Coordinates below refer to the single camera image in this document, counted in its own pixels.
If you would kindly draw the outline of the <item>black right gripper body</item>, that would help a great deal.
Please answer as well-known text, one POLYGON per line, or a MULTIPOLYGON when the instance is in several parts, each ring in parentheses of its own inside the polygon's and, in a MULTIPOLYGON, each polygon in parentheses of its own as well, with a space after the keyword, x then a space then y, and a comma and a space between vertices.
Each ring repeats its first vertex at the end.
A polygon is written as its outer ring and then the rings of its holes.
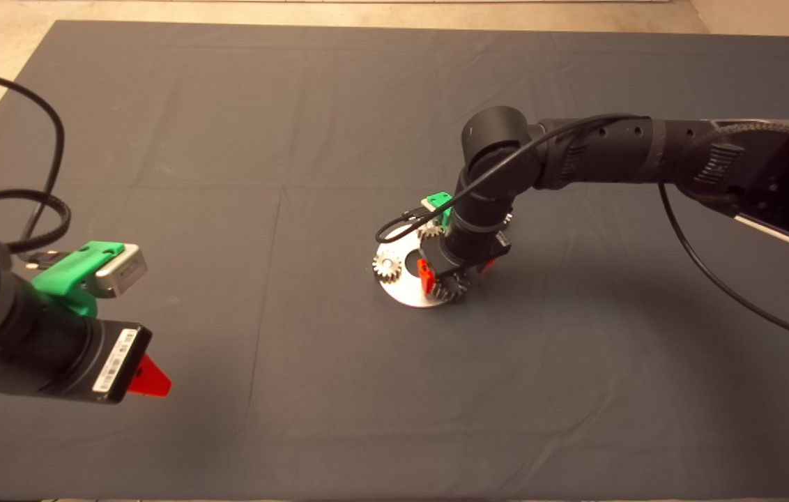
POLYGON ((512 242, 502 225, 478 227, 450 220, 442 235, 421 241, 420 257, 437 280, 484 268, 490 261, 510 253, 512 242))

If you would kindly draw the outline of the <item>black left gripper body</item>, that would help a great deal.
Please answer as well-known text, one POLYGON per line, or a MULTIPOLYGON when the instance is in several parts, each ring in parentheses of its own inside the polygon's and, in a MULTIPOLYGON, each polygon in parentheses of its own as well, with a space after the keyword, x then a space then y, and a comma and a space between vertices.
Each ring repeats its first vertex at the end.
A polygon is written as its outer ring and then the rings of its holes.
POLYGON ((34 289, 16 289, 0 324, 0 394, 118 404, 152 339, 139 322, 80 317, 34 289))

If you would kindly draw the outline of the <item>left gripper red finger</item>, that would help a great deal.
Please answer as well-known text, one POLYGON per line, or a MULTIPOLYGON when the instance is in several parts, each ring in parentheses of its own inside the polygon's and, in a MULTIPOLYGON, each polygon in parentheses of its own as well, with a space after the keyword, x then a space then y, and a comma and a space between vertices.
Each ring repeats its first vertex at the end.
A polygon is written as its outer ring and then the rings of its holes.
POLYGON ((137 363, 126 393, 165 398, 169 396, 169 391, 171 391, 171 379, 145 353, 137 363))

